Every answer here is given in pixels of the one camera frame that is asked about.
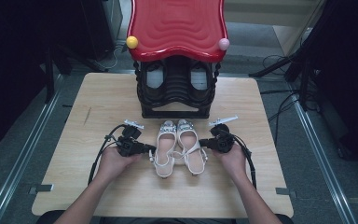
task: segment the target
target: forearm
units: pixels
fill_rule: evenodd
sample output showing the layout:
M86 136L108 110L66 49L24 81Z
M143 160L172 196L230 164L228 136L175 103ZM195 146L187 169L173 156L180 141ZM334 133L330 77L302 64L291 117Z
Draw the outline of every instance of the forearm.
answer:
M232 178L240 193L250 223L281 223L261 198L245 172Z
M109 182L93 180L55 223L90 223Z

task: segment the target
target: pink ball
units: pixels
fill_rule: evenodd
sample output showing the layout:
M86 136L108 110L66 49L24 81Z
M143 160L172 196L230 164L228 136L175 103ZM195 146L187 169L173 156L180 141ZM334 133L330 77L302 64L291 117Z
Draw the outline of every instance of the pink ball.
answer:
M227 38L221 38L219 40L219 48L221 50L226 50L229 47L229 40Z

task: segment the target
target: wooden table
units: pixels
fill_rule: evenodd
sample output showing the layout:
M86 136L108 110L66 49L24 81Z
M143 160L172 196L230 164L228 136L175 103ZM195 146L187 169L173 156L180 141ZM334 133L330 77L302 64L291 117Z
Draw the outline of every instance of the wooden table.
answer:
M166 109L177 106L168 105ZM253 79L218 78L210 118L190 120L199 138L210 138L208 121L235 115L239 119L227 125L253 152L259 193L274 213L291 217L289 196L276 193L276 188L286 188L286 184ZM104 136L124 119L145 126L138 138L140 142L156 144L164 119L142 118L135 76L87 74L42 183L54 184L54 190L37 193L32 208L35 215L64 210L80 195L87 186L91 165ZM144 154L141 161L108 187L95 216L247 217L239 193L220 161L210 149L207 153L209 160L201 175L192 176L184 165L175 165L167 179L157 176L153 163Z

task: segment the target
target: human arm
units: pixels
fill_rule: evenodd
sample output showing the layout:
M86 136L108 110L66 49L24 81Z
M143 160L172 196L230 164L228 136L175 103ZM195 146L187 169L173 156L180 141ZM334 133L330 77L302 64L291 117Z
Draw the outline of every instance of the human arm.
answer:
M94 179L55 223L90 223L103 192L127 166L140 160L140 155L122 157L116 147L107 147L101 156Z
M246 175L246 159L241 147L234 144L228 153L213 150L213 154L222 162L223 167L237 187L250 223L281 223Z

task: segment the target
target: gray floor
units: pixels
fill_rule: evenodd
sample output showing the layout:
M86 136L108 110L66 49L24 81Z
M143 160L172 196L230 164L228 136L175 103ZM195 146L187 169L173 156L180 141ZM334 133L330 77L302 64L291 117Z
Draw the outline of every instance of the gray floor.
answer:
M265 57L272 54L282 55L270 26L230 23L227 28L232 34L231 47L233 48L228 51L222 62L222 76L246 77L246 74L263 68L262 62ZM120 53L118 50L117 58L117 66L110 69L109 72L132 70L132 61L128 52ZM110 56L110 59L107 58L100 63L106 66L114 64L113 55ZM277 59L268 59L266 65L276 62ZM71 76L64 77L62 92L57 104L0 223L35 223L38 219L31 212L34 195L29 194L28 190L31 186L41 183L48 168L65 120L70 113L70 107L63 105L73 104L84 76L90 72L87 67L75 61L73 61L73 66L74 71ZM287 89L287 84L280 75L268 75L258 79L257 82L260 91ZM43 109L45 95L45 90L40 92L0 142L0 188L9 176L11 168L19 157L28 135ZM268 117L278 111L280 103L286 96L287 93L262 95ZM342 160L337 155L337 147L321 115L316 112L309 112L309 115L324 146L324 152L358 221L358 161ZM270 128L271 133L275 133L275 121L270 123ZM315 159L310 141L294 107L280 116L276 148L287 186L296 193L296 196L291 198L295 211L293 221L295 223L342 223L321 172L321 167Z

